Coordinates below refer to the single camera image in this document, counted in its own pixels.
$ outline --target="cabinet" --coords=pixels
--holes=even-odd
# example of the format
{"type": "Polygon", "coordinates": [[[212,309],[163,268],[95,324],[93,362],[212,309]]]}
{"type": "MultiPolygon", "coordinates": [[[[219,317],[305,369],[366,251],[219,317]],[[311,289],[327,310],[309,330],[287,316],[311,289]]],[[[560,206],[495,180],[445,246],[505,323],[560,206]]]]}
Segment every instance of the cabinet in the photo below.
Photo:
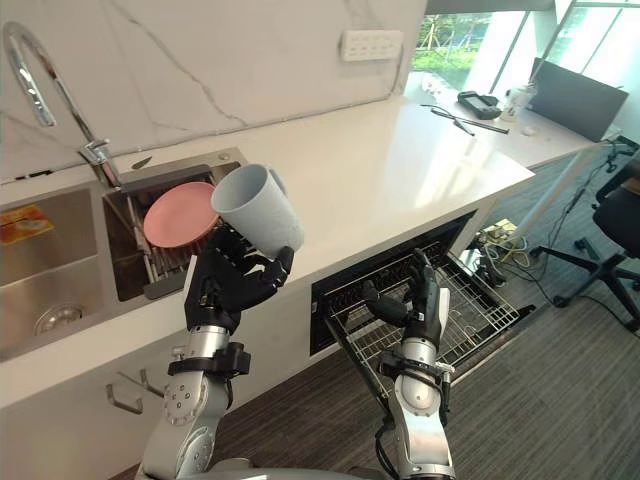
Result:
{"type": "Polygon", "coordinates": [[[149,382],[162,388],[171,346],[181,339],[172,335],[0,411],[0,477],[105,480],[138,463],[162,399],[119,372],[139,380],[146,368],[149,382]],[[117,401],[135,407],[141,399],[142,414],[111,405],[107,384],[117,401]]]}

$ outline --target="laptop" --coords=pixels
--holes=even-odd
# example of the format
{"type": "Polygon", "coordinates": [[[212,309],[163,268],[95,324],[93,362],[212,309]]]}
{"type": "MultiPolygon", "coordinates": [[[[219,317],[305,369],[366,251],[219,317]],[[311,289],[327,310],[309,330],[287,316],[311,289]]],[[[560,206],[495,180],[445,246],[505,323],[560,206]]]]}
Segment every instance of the laptop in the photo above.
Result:
{"type": "Polygon", "coordinates": [[[533,62],[531,74],[536,70],[534,82],[538,93],[529,103],[529,109],[594,142],[602,140],[629,96],[620,89],[540,58],[533,62]]]}

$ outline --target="gray carpet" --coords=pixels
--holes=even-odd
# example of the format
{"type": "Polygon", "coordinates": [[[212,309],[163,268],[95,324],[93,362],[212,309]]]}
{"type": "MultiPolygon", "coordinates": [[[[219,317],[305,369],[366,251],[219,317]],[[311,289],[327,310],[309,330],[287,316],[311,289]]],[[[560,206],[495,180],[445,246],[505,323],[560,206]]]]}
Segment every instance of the gray carpet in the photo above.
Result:
{"type": "MultiPolygon", "coordinates": [[[[520,220],[563,167],[557,162],[540,169],[527,190],[503,202],[489,223],[520,220]]],[[[571,212],[556,248],[570,251],[573,240],[586,235],[603,254],[619,250],[591,221],[593,192],[606,179],[599,175],[571,212]]],[[[572,190],[543,216],[529,236],[531,244],[546,242],[572,190]]],[[[637,271],[638,263],[625,266],[637,271]]],[[[640,338],[590,300],[556,309],[545,305],[533,284],[507,276],[500,289],[505,297],[516,306],[541,308],[452,389],[447,435],[458,478],[640,478],[640,338]]],[[[541,283],[555,294],[584,276],[551,259],[541,283]]],[[[602,285],[587,293],[629,318],[602,285]]],[[[376,403],[339,352],[225,417],[215,456],[250,457],[259,466],[377,468],[373,434],[379,423],[376,403]]],[[[132,478],[131,472],[119,478],[132,478]]]]}

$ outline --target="cup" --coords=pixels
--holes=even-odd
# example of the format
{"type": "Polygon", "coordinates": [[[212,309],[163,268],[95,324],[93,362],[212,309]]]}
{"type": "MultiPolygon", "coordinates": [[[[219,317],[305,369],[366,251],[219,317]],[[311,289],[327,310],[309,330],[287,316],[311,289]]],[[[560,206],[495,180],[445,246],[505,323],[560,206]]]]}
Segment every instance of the cup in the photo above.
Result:
{"type": "Polygon", "coordinates": [[[304,231],[278,174],[259,164],[240,167],[216,185],[211,206],[264,255],[298,250],[304,231]]]}
{"type": "Polygon", "coordinates": [[[507,90],[507,97],[500,118],[507,122],[514,122],[520,112],[535,97],[536,93],[538,93],[537,89],[531,84],[507,90]]]}

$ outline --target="sink drain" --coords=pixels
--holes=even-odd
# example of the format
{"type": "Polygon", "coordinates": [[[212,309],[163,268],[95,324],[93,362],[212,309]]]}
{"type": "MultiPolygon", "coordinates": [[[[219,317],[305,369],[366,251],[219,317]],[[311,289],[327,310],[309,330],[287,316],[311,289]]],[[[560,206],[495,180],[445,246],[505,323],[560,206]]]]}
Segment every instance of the sink drain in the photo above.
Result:
{"type": "Polygon", "coordinates": [[[63,303],[51,307],[40,315],[40,318],[36,322],[35,334],[39,335],[54,328],[68,325],[82,318],[83,314],[84,308],[77,303],[63,303]]]}

